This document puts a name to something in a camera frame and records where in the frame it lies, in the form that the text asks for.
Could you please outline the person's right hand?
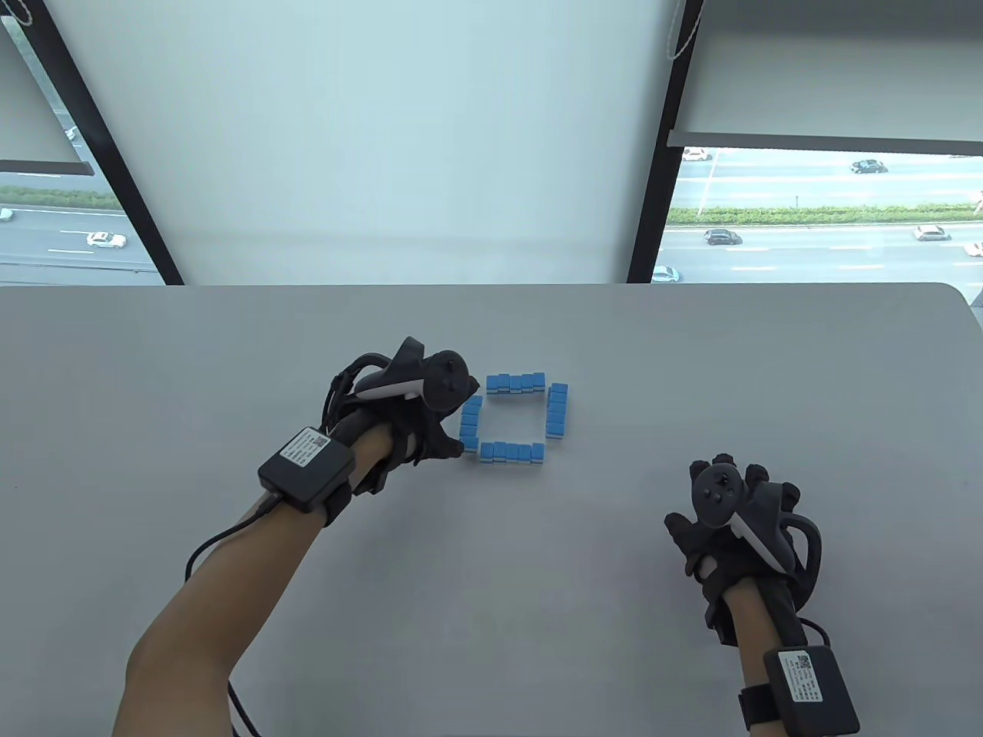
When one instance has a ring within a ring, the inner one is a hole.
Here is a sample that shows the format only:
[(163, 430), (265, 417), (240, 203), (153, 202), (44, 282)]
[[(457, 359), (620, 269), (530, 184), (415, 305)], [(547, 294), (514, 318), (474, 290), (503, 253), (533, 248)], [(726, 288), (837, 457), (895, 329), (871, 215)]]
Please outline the person's right hand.
[(735, 622), (726, 592), (752, 580), (776, 629), (780, 645), (806, 646), (801, 609), (814, 592), (822, 563), (822, 535), (796, 513), (800, 490), (772, 481), (761, 464), (738, 469), (719, 454), (690, 465), (696, 519), (666, 516), (670, 537), (685, 557), (685, 573), (702, 586), (706, 625), (724, 646), (736, 646)]

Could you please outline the person's left hand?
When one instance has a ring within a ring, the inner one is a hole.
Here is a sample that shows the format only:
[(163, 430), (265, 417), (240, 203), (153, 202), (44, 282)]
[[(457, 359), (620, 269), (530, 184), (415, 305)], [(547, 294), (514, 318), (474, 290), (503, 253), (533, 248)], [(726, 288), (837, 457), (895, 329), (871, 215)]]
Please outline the person's left hand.
[(331, 438), (352, 447), (369, 429), (379, 425), (389, 425), (392, 438), (389, 456), (373, 463), (371, 471), (353, 488), (353, 493), (378, 494), (386, 485), (390, 471), (401, 464), (460, 457), (464, 452), (463, 443), (447, 435), (442, 421), (467, 401), (464, 399), (451, 408), (435, 410), (422, 398), (365, 400), (351, 396), (343, 399), (326, 423)]

